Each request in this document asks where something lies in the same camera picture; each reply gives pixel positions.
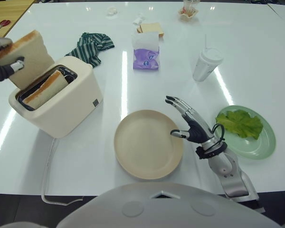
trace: white cup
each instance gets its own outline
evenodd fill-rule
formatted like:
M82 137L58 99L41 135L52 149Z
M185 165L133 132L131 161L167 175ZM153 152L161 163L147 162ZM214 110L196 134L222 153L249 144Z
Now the white cup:
M223 62L221 53L215 48L204 48L199 54L193 73L193 79L198 82L204 81L208 75Z

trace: green plate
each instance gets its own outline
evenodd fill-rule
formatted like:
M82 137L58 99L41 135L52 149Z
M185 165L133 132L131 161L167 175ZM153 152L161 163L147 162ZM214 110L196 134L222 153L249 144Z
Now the green plate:
M276 148L276 137L269 123L255 111L237 105L228 106L222 109L219 114L226 114L227 111L234 112L236 110L246 111L250 114L251 117L257 116L260 118L264 127L257 140L255 140L253 137L241 138L237 134L225 130L224 138L228 144L228 147L234 153L253 160L261 160L269 157ZM218 128L216 135L219 136L220 134L221 130Z

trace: plate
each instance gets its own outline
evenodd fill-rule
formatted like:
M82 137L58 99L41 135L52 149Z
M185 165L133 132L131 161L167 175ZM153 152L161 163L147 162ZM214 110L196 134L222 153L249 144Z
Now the plate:
M224 138L228 144L228 147L234 153L253 160L261 160L269 157L276 148L276 137L269 123L255 111L238 105L228 106L222 109L219 114L226 114L227 111L234 112L236 110L246 111L251 117L257 116L260 118L264 127L257 140L255 140L253 137L241 138L237 134L226 130ZM221 134L220 128L218 128L217 132L217 136Z
M171 173L180 163L183 141L170 135L178 129L166 115L140 110L117 127L114 148L120 165L131 175L154 180Z

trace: lettuce leaf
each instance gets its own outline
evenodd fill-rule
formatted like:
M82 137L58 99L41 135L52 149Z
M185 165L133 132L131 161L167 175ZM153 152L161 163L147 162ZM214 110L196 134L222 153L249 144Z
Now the lettuce leaf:
M257 116L251 118L249 113L243 110L228 111L227 115L219 114L216 121L222 124L227 131L236 133L241 138L258 139L263 130L260 118Z

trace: tissue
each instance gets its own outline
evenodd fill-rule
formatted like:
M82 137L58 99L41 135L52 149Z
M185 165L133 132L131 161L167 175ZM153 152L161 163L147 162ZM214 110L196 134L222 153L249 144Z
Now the tissue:
M135 34L132 37L132 45L133 69L157 70L159 68L158 32Z

